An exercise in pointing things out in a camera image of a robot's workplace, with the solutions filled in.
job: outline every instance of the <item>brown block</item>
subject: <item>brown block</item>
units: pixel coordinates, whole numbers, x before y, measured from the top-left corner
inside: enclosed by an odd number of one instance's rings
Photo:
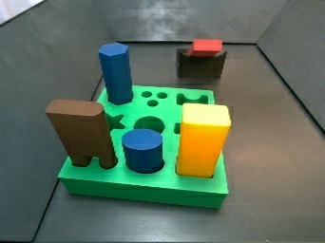
[[[55,100],[46,114],[57,129],[75,166],[89,166],[92,157],[100,158],[106,169],[117,165],[109,122],[101,103]]]
[[[180,78],[220,79],[228,51],[221,51],[213,57],[192,57],[187,49],[177,49],[177,65]]]

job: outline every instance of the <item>green foam base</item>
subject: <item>green foam base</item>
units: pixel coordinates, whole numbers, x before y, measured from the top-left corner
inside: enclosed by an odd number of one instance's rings
[[[152,97],[142,97],[144,92],[150,92]],[[75,167],[67,158],[59,178],[69,193],[220,209],[229,194],[224,156],[219,158],[213,178],[182,177],[176,174],[180,146],[176,123],[182,119],[182,105],[178,103],[200,98],[200,103],[215,103],[213,92],[134,85],[134,95],[132,103],[114,105],[108,101],[108,92],[104,90],[98,102],[105,105],[112,117],[124,115],[121,120],[124,125],[117,127],[125,128],[114,129],[112,132],[118,164],[112,170],[106,170],[100,166],[98,158],[93,158],[89,167]],[[164,129],[165,166],[154,174],[140,174],[126,166],[122,136],[136,129],[136,124],[137,128],[145,127],[161,131]]]

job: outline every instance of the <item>small round hole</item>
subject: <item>small round hole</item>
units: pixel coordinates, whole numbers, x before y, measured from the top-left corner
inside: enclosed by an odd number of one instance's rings
[[[148,105],[152,106],[152,107],[156,107],[156,106],[158,106],[158,101],[152,100],[152,101],[148,102]]]
[[[161,99],[165,99],[165,98],[168,98],[168,94],[166,93],[158,93],[158,98],[161,98]]]
[[[142,92],[142,97],[149,98],[153,96],[153,93],[150,91]]]

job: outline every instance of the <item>black block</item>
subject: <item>black block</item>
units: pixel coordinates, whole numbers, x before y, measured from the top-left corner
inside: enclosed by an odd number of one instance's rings
[[[221,51],[215,57],[191,57],[187,49],[180,48],[177,51],[180,78],[220,79],[228,51]]]

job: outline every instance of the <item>red cube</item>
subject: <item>red cube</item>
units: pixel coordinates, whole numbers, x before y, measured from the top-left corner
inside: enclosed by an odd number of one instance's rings
[[[188,50],[192,57],[213,57],[223,50],[223,40],[197,39]]]

